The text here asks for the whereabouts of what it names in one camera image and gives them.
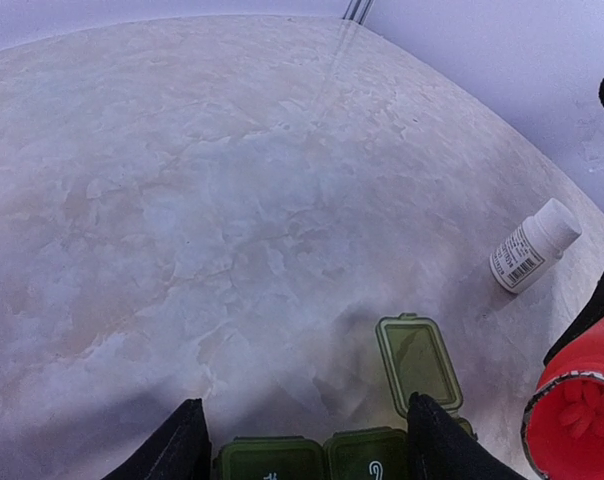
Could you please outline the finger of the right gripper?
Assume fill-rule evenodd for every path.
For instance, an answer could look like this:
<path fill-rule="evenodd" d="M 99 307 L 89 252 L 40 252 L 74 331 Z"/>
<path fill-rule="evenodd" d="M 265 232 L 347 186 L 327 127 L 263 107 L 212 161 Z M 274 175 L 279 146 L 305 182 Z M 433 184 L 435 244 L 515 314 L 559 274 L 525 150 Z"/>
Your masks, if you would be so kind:
<path fill-rule="evenodd" d="M 586 332 L 603 317 L 604 271 L 585 307 L 559 337 L 559 339 L 553 344 L 553 346 L 548 350 L 543 359 L 543 365 L 547 366 L 564 347 Z"/>

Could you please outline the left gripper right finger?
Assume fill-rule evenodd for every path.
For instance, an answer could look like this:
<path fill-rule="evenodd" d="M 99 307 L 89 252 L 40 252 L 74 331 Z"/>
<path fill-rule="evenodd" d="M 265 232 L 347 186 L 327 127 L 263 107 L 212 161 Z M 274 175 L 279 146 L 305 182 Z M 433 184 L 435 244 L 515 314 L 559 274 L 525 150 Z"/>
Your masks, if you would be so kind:
<path fill-rule="evenodd" d="M 407 414 L 410 479 L 523 479 L 474 440 L 432 397 L 413 393 Z"/>

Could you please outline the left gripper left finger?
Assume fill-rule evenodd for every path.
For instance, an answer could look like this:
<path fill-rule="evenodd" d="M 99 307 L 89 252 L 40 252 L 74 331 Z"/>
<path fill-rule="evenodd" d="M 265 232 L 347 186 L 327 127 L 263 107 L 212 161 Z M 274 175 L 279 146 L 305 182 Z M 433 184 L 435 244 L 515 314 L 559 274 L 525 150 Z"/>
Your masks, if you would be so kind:
<path fill-rule="evenodd" d="M 210 479 L 212 444 L 201 399 L 185 400 L 107 479 Z"/>

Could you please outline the red pill bottle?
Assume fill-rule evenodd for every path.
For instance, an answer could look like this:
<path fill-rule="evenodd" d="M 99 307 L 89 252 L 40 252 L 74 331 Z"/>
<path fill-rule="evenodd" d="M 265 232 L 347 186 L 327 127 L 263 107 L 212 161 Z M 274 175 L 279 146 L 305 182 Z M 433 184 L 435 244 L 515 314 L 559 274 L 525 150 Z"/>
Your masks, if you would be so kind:
<path fill-rule="evenodd" d="M 521 436 L 541 478 L 604 480 L 604 317 L 548 363 Z"/>

